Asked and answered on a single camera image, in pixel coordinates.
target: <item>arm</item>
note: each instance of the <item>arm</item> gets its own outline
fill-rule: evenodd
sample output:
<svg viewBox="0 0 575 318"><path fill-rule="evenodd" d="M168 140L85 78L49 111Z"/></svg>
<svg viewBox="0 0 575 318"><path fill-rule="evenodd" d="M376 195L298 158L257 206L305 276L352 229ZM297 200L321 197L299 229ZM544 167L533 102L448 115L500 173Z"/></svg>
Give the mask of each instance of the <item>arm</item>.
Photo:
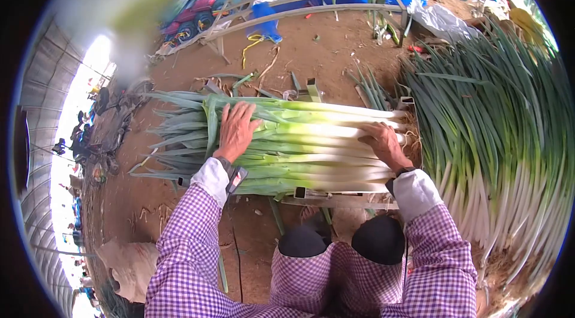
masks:
<svg viewBox="0 0 575 318"><path fill-rule="evenodd" d="M422 170L413 169L392 128L384 124L362 128L370 136L360 141L397 172L388 187L413 247L414 271L404 287L403 302L386 307L381 316L474 317L477 272L470 244L461 239L433 181Z"/></svg>
<svg viewBox="0 0 575 318"><path fill-rule="evenodd" d="M226 317L234 305L217 287L220 254L217 226L227 200L228 174L216 158L231 163L249 145L261 120L250 122L255 106L224 107L220 148L192 177L156 243L160 253L146 292L146 316Z"/></svg>

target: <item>black cable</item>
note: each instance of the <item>black cable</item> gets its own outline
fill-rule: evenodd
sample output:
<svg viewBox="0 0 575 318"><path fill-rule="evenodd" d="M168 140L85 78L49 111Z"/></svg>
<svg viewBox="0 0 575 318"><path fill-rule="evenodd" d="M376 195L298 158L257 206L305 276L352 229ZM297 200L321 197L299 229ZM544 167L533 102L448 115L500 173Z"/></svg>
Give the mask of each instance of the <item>black cable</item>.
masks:
<svg viewBox="0 0 575 318"><path fill-rule="evenodd" d="M409 250L409 239L405 236L405 269L403 272L403 290L405 292L405 285L407 284L407 252Z"/></svg>
<svg viewBox="0 0 575 318"><path fill-rule="evenodd" d="M234 237L234 245L236 246L236 255L237 255L237 275L240 279L240 302L244 302L244 289L241 285L241 259L240 259L240 250L237 248L237 240L236 240L236 230L234 229L234 221L232 219L232 214L229 212L230 203L228 201L228 218L229 222L232 224L232 236Z"/></svg>

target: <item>person's left hand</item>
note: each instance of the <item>person's left hand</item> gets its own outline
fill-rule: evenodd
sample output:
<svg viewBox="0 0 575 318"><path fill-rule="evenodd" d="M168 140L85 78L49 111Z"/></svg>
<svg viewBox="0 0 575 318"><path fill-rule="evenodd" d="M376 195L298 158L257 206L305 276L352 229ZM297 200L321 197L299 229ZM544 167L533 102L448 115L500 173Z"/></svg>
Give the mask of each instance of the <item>person's left hand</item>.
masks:
<svg viewBox="0 0 575 318"><path fill-rule="evenodd" d="M224 157L233 163L249 146L252 136L263 120L249 119L255 111L255 104L237 102L231 112L229 103L221 112L220 147L212 157Z"/></svg>

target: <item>person's right hand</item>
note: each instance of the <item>person's right hand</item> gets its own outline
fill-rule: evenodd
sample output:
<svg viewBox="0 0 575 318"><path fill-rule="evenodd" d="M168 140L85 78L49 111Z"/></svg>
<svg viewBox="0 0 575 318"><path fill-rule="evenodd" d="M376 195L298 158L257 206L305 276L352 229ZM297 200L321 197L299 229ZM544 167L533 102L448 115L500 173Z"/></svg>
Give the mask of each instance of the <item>person's right hand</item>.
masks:
<svg viewBox="0 0 575 318"><path fill-rule="evenodd" d="M373 153L393 172L397 173L402 168L413 167L413 163L401 151L393 128L383 122L374 122L362 125L360 129L368 135L359 137L358 140L369 144Z"/></svg>

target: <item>knee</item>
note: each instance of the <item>knee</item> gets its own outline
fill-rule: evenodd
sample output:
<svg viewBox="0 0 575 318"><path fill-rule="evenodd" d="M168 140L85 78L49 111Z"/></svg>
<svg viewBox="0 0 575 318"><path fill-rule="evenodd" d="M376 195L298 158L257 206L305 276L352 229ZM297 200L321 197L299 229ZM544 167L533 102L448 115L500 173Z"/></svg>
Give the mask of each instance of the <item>knee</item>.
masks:
<svg viewBox="0 0 575 318"><path fill-rule="evenodd" d="M405 251L405 236L399 221L378 215L359 227L351 239L351 247L372 262L399 264Z"/></svg>
<svg viewBox="0 0 575 318"><path fill-rule="evenodd" d="M279 240L278 249L284 256L308 258L325 252L327 245L317 232L304 224L286 232Z"/></svg>

